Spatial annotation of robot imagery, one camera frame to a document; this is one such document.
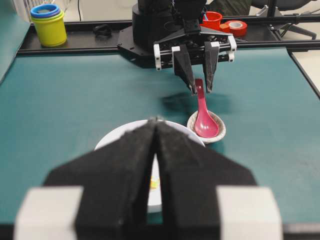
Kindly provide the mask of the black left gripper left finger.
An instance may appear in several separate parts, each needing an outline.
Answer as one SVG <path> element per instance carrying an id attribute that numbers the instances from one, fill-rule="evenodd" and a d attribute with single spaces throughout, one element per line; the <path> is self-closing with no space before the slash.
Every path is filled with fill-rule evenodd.
<path id="1" fill-rule="evenodd" d="M 125 239 L 146 222 L 156 129 L 150 120 L 52 169 L 25 195 L 14 239 Z"/>

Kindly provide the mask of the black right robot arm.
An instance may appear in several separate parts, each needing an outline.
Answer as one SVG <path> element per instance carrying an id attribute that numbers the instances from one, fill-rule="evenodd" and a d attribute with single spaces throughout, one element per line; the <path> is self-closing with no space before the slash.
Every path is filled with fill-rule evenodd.
<path id="1" fill-rule="evenodd" d="M 132 25 L 119 32 L 118 48 L 148 59 L 157 71 L 172 68 L 197 93 L 193 65 L 202 65 L 206 92 L 213 90 L 218 62 L 233 62 L 237 43 L 232 33 L 203 26 L 204 0 L 139 0 Z"/>

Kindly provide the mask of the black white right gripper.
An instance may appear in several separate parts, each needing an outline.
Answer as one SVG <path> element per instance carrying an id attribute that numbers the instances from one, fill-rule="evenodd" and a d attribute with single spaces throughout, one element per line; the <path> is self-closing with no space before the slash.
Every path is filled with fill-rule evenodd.
<path id="1" fill-rule="evenodd" d="M 189 20 L 182 29 L 153 44 L 155 69 L 173 68 L 192 95 L 197 94 L 192 65 L 202 64 L 206 92 L 213 89 L 217 62 L 233 62 L 237 43 L 233 34 L 201 26 Z"/>

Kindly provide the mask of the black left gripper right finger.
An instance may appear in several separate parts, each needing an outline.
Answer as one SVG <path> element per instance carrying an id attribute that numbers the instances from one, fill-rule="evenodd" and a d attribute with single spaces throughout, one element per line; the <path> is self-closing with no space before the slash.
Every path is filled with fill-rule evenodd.
<path id="1" fill-rule="evenodd" d="M 163 223 L 172 239 L 283 239 L 274 194 L 248 168 L 163 121 L 156 140 Z"/>

